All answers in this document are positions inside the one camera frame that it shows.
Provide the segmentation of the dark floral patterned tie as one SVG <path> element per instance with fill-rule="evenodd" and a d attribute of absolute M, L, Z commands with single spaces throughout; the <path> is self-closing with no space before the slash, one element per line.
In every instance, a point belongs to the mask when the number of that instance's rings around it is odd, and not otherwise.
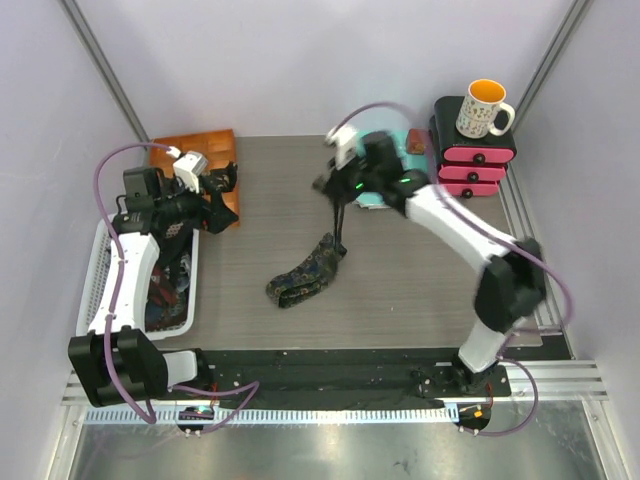
<path fill-rule="evenodd" d="M 294 269 L 275 276 L 265 293 L 280 309 L 292 308 L 322 293 L 335 280 L 340 262 L 347 254 L 342 243 L 345 204 L 333 204 L 333 229 L 327 232 L 312 252 Z"/>

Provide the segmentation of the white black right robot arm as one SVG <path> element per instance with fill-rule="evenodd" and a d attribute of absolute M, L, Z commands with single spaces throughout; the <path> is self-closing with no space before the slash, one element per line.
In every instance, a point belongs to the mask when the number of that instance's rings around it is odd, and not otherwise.
<path fill-rule="evenodd" d="M 539 244 L 517 240 L 479 219 L 419 169 L 405 168 L 385 131 L 365 136 L 349 125 L 334 128 L 324 143 L 333 148 L 329 176 L 316 188 L 335 203 L 376 193 L 391 209 L 426 228 L 478 274 L 476 321 L 452 361 L 457 391 L 472 395 L 489 381 L 508 334 L 546 298 Z"/>

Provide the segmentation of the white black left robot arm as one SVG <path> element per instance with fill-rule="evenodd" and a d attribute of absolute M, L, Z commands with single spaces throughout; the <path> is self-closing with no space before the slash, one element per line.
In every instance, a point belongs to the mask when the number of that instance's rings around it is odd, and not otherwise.
<path fill-rule="evenodd" d="M 167 273 L 167 291 L 175 294 L 194 232 L 218 234 L 237 221 L 223 200 L 235 188 L 237 166 L 201 173 L 198 192 L 157 167 L 128 169 L 123 180 L 108 223 L 117 237 L 101 304 L 87 334 L 70 339 L 69 359 L 95 407 L 123 403 L 123 392 L 135 401 L 161 399 L 176 384 L 190 398 L 203 398 L 213 385 L 203 351 L 163 354 L 146 334 L 149 287 L 154 273 Z"/>

